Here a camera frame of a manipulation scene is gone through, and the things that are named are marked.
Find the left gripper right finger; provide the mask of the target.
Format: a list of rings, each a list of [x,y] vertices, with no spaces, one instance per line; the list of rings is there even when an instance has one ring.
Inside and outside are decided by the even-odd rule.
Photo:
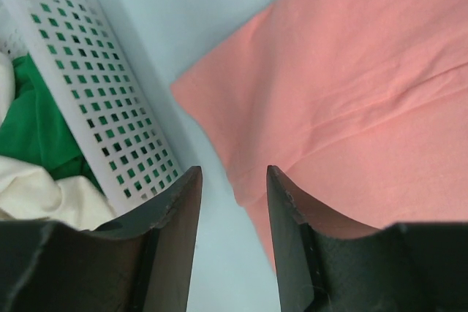
[[[313,311],[326,296],[316,234],[355,239],[375,233],[297,186],[277,166],[266,175],[274,265],[282,311]]]

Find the pink t shirt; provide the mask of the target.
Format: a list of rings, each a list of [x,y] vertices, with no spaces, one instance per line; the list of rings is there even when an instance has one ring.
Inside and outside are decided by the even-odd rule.
[[[171,90],[268,257],[270,165],[337,237],[467,219],[467,0],[276,0]]]

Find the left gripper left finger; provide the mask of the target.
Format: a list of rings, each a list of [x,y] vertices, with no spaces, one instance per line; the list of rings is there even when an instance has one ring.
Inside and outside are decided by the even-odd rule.
[[[201,167],[190,167],[168,190],[96,230],[143,239],[128,311],[187,309],[202,185]]]

